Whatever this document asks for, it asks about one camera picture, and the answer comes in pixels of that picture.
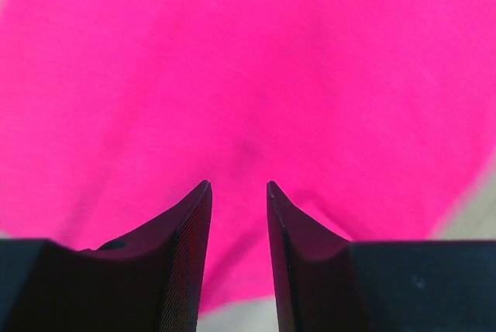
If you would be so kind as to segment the red t-shirt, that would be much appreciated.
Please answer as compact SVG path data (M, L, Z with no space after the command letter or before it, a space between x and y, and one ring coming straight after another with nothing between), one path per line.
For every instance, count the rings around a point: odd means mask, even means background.
M97 247L213 190L201 309L273 291L266 184L424 239L491 166L495 0L5 0L1 229Z

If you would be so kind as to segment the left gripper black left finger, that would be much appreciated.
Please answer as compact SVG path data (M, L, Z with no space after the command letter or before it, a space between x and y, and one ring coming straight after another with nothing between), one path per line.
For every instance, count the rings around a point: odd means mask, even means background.
M1 242L3 331L193 331L212 187L101 247L48 239Z

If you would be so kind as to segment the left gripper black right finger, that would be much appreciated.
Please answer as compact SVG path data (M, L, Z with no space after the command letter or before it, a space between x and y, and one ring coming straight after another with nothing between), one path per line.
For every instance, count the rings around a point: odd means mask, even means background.
M349 241L267 184L282 331L493 331L492 240Z

